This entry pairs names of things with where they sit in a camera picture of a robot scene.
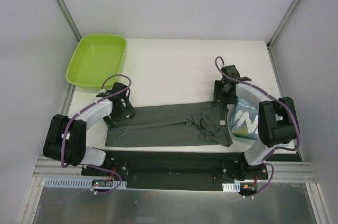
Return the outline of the dark grey t shirt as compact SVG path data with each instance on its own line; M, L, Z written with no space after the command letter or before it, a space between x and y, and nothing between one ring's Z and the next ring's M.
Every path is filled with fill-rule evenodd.
M107 147L175 147L222 145L233 141L228 131L227 106L198 102L136 107L135 115L107 130Z

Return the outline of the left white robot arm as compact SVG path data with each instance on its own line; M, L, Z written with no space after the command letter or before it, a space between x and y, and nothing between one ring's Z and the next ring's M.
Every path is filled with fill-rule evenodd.
M113 128L119 121L135 116L127 85L116 82L110 90L100 90L94 102L80 111L68 115L56 114L52 117L43 155L61 162L64 166L80 164L93 165L101 176L111 171L111 162L106 152L87 145L87 130L103 120Z

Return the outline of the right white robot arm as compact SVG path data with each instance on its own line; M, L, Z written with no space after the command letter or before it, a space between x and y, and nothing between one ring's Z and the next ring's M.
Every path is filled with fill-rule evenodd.
M214 101L224 105L244 99L258 110L259 138L241 153L238 174L249 179L256 166L263 164L276 150L295 152L300 145L300 131L294 101L290 97L276 98L256 86L250 78L241 77L236 66L219 67L222 79L214 82Z

